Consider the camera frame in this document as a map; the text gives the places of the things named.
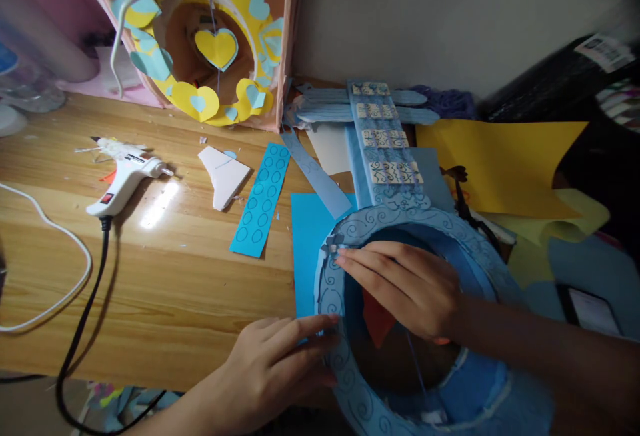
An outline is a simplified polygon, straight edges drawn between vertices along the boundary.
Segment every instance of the hot glue gun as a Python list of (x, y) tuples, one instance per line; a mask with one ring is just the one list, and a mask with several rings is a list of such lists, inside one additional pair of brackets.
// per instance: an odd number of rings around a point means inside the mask
[(138, 183), (146, 177), (161, 174), (173, 176), (173, 171), (156, 156), (138, 147), (113, 139), (91, 137), (102, 152), (111, 156), (117, 165), (115, 178), (100, 201), (87, 207), (88, 214), (96, 217), (116, 216), (127, 204)]

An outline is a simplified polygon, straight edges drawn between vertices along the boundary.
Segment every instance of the white cable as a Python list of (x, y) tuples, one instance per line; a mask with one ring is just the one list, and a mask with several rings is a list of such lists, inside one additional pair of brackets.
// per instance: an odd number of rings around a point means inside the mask
[(15, 194), (20, 195), (20, 196), (24, 196), (25, 198), (30, 200), (30, 202), (33, 203), (33, 205), (35, 206), (36, 210), (38, 211), (38, 214), (40, 214), (40, 217), (42, 218), (42, 220), (46, 224), (48, 224), (49, 226), (53, 226), (54, 228), (62, 231), (64, 234), (66, 234), (72, 240), (74, 240), (78, 244), (78, 246), (80, 246), (80, 249), (82, 249), (82, 252), (85, 254), (85, 256), (87, 258), (87, 268), (85, 269), (85, 274), (82, 276), (82, 278), (80, 278), (80, 281), (78, 281), (76, 283), (76, 285), (72, 288), (72, 290), (70, 290), (70, 292), (68, 292), (68, 294), (66, 296), (64, 296), (64, 298), (62, 298), (56, 304), (51, 306), (44, 313), (40, 314), (39, 316), (36, 316), (33, 319), (30, 319), (26, 323), (22, 323), (22, 324), (19, 324), (17, 326), (10, 326), (10, 327), (0, 326), (0, 333), (9, 333), (11, 331), (19, 331), (20, 329), (24, 329), (27, 326), (30, 326), (30, 325), (32, 325), (32, 324), (34, 324), (34, 323), (46, 318), (47, 316), (52, 314), (52, 312), (54, 312), (56, 309), (60, 308), (60, 306), (62, 306), (64, 303), (66, 303), (67, 300), (69, 298), (71, 298), (76, 293), (78, 288), (80, 288), (85, 283), (87, 278), (89, 278), (89, 274), (91, 274), (91, 263), (92, 263), (92, 261), (91, 261), (91, 253), (89, 252), (89, 250), (87, 249), (85, 244), (82, 241), (80, 241), (80, 238), (78, 238), (78, 236), (76, 236), (75, 234), (70, 232), (68, 229), (63, 228), (62, 226), (60, 226), (60, 225), (54, 223), (52, 220), (50, 220), (47, 217), (47, 215), (45, 214), (45, 212), (42, 211), (42, 208), (40, 207), (40, 204), (38, 204), (38, 202), (32, 196), (29, 196), (28, 194), (23, 193), (22, 191), (19, 191), (17, 189), (12, 188), (12, 187), (6, 186), (6, 185), (4, 185), (2, 183), (0, 183), (0, 187), (2, 187), (4, 189), (8, 189), (12, 193), (15, 193)]
[(118, 77), (118, 73), (115, 70), (115, 57), (118, 52), (118, 46), (120, 46), (120, 40), (122, 39), (122, 32), (125, 28), (125, 13), (132, 6), (132, 4), (138, 2), (140, 0), (124, 0), (122, 2), (122, 6), (120, 6), (120, 12), (118, 14), (118, 30), (115, 34), (115, 39), (113, 40), (113, 48), (111, 48), (111, 58), (109, 60), (109, 65), (111, 66), (111, 72), (115, 77), (116, 82), (118, 83), (118, 95), (122, 98), (123, 88), (122, 82)]

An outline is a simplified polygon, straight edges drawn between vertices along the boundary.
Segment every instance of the blue paper with oval pattern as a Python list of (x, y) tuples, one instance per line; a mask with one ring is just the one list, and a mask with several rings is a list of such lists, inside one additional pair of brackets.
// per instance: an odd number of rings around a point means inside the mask
[(290, 157), (289, 150), (284, 146), (274, 143), (267, 146), (229, 248), (234, 253), (253, 257), (262, 255)]

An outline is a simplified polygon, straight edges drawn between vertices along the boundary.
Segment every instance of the purple yarn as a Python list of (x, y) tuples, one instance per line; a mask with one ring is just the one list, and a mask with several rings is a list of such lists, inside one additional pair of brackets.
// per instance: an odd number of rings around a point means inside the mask
[(427, 102), (418, 107), (430, 109), (443, 119), (480, 120), (473, 104), (473, 97), (468, 91), (438, 91), (424, 85), (413, 86), (410, 89), (427, 98)]

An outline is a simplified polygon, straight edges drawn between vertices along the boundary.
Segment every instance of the human hand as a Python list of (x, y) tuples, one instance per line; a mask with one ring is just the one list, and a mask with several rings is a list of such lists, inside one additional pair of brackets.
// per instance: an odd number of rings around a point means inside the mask
[[(321, 359), (339, 343), (337, 335), (316, 333), (336, 325), (338, 315), (262, 319), (242, 330), (227, 362), (203, 383), (216, 435), (250, 433), (292, 403), (336, 378)], [(298, 345), (305, 338), (309, 340)]]
[(336, 263), (413, 334), (452, 336), (461, 293), (457, 272), (444, 259), (391, 241), (338, 253)]

